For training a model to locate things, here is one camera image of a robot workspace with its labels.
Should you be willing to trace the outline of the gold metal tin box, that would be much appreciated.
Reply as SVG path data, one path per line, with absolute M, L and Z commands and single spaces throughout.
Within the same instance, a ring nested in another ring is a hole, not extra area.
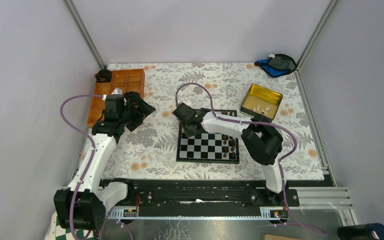
M 281 93 L 253 83 L 240 105 L 240 112 L 252 117 L 265 116 L 273 121 L 282 99 Z

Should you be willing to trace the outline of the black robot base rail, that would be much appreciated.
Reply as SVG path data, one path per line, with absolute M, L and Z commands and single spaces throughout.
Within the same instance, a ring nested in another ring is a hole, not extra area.
M 295 189 L 273 193 L 263 180 L 146 180 L 113 178 L 100 181 L 127 185 L 127 197 L 116 206 L 138 210 L 139 217 L 256 217 L 260 208 L 282 210 L 300 205 Z

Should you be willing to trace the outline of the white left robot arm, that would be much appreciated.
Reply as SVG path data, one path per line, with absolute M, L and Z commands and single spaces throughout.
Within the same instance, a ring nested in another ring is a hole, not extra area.
M 102 190 L 99 186 L 107 161 L 125 130 L 133 132 L 156 110 L 135 91 L 114 90 L 100 99 L 104 110 L 91 134 L 77 130 L 90 141 L 86 159 L 68 186 L 57 190 L 53 198 L 61 227 L 72 232 L 98 231 L 118 202 L 124 206 L 134 202 L 135 192 L 125 183 L 110 183 Z

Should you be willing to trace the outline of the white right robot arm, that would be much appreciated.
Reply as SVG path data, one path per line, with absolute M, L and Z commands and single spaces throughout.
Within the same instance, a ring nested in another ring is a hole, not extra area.
M 287 199 L 280 167 L 276 163 L 282 151 L 283 137 L 270 122 L 218 114 L 208 108 L 194 109 L 184 102 L 176 107 L 173 114 L 187 137 L 218 133 L 242 140 L 250 157 L 262 165 L 265 188 L 268 190 L 267 201 L 279 206 Z

